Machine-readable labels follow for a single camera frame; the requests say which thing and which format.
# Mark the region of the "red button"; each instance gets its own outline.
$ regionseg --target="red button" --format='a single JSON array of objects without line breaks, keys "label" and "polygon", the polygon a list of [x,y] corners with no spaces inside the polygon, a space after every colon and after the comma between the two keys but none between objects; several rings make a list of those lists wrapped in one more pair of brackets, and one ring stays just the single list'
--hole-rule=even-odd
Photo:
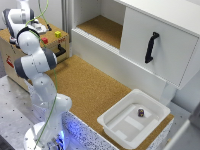
[{"label": "red button", "polygon": [[48,43],[48,39],[47,38],[42,38],[42,41],[44,42],[44,44],[47,44]]}]

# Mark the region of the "yellow object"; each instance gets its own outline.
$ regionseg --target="yellow object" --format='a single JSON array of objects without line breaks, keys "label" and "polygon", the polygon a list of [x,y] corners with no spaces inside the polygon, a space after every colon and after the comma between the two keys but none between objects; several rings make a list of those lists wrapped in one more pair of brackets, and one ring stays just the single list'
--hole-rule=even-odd
[{"label": "yellow object", "polygon": [[56,36],[57,38],[60,38],[60,37],[61,37],[61,32],[60,32],[60,31],[56,31],[56,32],[55,32],[55,36]]}]

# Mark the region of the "white sink basin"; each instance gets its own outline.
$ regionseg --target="white sink basin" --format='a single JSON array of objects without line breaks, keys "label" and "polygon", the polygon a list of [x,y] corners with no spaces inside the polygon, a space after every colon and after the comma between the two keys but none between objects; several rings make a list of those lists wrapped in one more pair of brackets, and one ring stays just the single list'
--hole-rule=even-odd
[{"label": "white sink basin", "polygon": [[[138,117],[138,109],[144,110],[144,117]],[[166,106],[140,90],[133,90],[97,121],[122,147],[136,149],[169,113]]]}]

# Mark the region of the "green cable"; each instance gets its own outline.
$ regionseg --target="green cable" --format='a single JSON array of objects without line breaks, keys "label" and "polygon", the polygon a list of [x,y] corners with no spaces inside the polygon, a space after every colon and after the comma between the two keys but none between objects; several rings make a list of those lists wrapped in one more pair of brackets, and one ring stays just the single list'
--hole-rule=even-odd
[{"label": "green cable", "polygon": [[[57,76],[56,76],[56,71],[55,71],[55,69],[53,69],[53,70],[54,70],[55,81],[56,81],[56,90],[57,90],[57,89],[58,89],[58,86],[57,86]],[[54,109],[54,106],[55,106],[55,103],[56,103],[56,97],[55,97],[55,99],[54,99],[53,106],[52,106],[51,112],[50,112],[50,114],[49,114],[49,117],[48,117],[48,119],[47,119],[47,121],[46,121],[46,123],[45,123],[45,125],[44,125],[44,128],[43,128],[43,130],[42,130],[42,133],[40,134],[39,139],[37,140],[37,143],[36,143],[36,145],[35,145],[34,150],[36,149],[36,147],[37,147],[37,145],[38,145],[38,143],[39,143],[39,141],[40,141],[40,139],[41,139],[41,137],[42,137],[42,135],[43,135],[43,132],[44,132],[44,130],[45,130],[45,128],[46,128],[46,126],[47,126],[47,124],[48,124],[48,122],[49,122],[49,119],[50,119],[50,117],[51,117],[51,115],[52,115],[52,112],[53,112],[53,109]]]},{"label": "green cable", "polygon": [[[40,13],[42,14],[42,10],[41,10],[41,6],[40,6],[40,0],[38,0],[38,4],[39,4],[39,9],[40,9]],[[46,22],[46,24],[48,24],[48,22],[46,21],[44,15],[42,15],[44,21]]]},{"label": "green cable", "polygon": [[44,41],[42,41],[42,39],[37,35],[35,34],[33,31],[29,30],[31,33],[33,33],[41,42],[42,44],[44,45],[44,47],[46,48],[46,45],[44,44]]},{"label": "green cable", "polygon": [[34,21],[35,19],[38,19],[39,17],[41,17],[42,15],[44,15],[44,13],[46,12],[48,6],[49,6],[49,0],[47,0],[47,5],[46,5],[46,8],[45,8],[45,10],[43,11],[43,13],[41,13],[41,14],[40,14],[39,16],[37,16],[36,18],[34,18],[34,19],[32,19],[32,20],[29,20],[29,21],[26,23],[26,27],[27,27],[27,25],[29,24],[29,22]]}]

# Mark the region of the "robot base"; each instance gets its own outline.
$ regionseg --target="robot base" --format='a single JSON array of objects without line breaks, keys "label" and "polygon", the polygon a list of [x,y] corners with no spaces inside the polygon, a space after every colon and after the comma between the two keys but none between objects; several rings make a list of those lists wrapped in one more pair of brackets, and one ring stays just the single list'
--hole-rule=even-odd
[{"label": "robot base", "polygon": [[[35,145],[36,145],[35,135],[39,132],[39,130],[43,127],[44,124],[45,124],[45,122],[40,122],[40,123],[34,125],[32,128],[30,128],[26,132],[25,137],[24,137],[24,149],[25,150],[56,150],[55,147],[49,148],[49,146],[47,146],[47,144],[45,146],[38,144],[38,146],[35,148]],[[66,150],[66,148],[68,147],[69,141],[70,140],[68,137],[64,138],[64,143],[65,143],[64,150]]]}]

